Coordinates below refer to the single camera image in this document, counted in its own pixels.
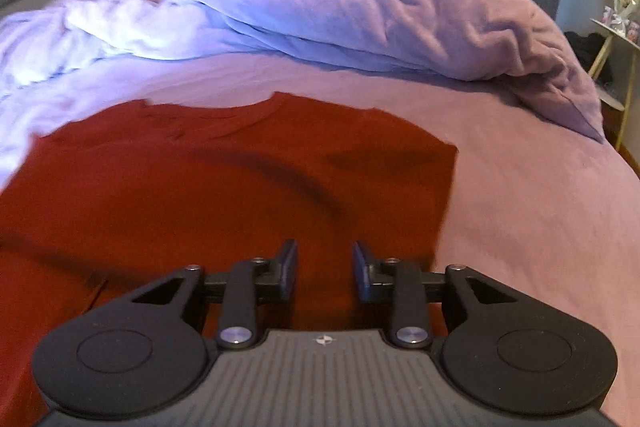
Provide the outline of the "red knit sweater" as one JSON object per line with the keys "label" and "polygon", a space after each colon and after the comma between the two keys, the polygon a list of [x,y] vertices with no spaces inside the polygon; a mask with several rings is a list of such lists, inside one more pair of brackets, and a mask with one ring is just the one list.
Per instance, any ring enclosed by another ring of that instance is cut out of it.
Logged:
{"label": "red knit sweater", "polygon": [[294,239],[293,326],[359,326],[352,246],[428,268],[456,159],[393,115],[286,93],[133,101],[35,139],[1,194],[2,424],[43,414],[30,358],[47,332],[186,265]]}

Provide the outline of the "pink bed sheet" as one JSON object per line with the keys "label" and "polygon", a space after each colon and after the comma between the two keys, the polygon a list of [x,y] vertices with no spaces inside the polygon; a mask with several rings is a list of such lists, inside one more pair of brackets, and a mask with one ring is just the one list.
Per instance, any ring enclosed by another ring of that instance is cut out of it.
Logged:
{"label": "pink bed sheet", "polygon": [[11,176],[34,135],[118,103],[233,107],[276,92],[382,109],[454,144],[437,265],[467,263],[601,329],[619,364],[605,413],[638,424],[638,176],[608,144],[540,119],[502,82],[358,72],[275,53],[112,58],[2,100],[1,174]]}

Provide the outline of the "light wooden side table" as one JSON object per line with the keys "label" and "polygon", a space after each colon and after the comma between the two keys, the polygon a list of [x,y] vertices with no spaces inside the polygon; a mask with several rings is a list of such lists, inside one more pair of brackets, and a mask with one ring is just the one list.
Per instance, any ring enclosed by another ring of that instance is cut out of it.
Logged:
{"label": "light wooden side table", "polygon": [[[614,141],[614,148],[616,152],[619,152],[624,142],[632,97],[634,96],[634,83],[636,82],[637,66],[639,64],[639,46],[621,32],[601,23],[600,20],[590,18],[590,22],[603,32],[604,43],[600,47],[590,69],[588,69],[588,75],[596,85],[600,101],[608,109],[615,110],[620,114],[620,124],[615,131]],[[604,66],[611,58],[614,58],[611,63],[612,74],[626,72],[624,92],[616,91],[615,80],[612,80],[609,88],[600,83]]]}

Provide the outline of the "lilac crumpled duvet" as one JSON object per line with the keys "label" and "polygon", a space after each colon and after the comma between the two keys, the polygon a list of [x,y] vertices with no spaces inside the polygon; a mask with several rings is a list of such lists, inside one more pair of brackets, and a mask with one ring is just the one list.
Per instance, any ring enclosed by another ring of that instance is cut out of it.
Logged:
{"label": "lilac crumpled duvet", "polygon": [[604,137],[592,79],[532,0],[54,0],[1,23],[1,93],[115,56],[273,51],[366,72],[502,78],[538,115]]}

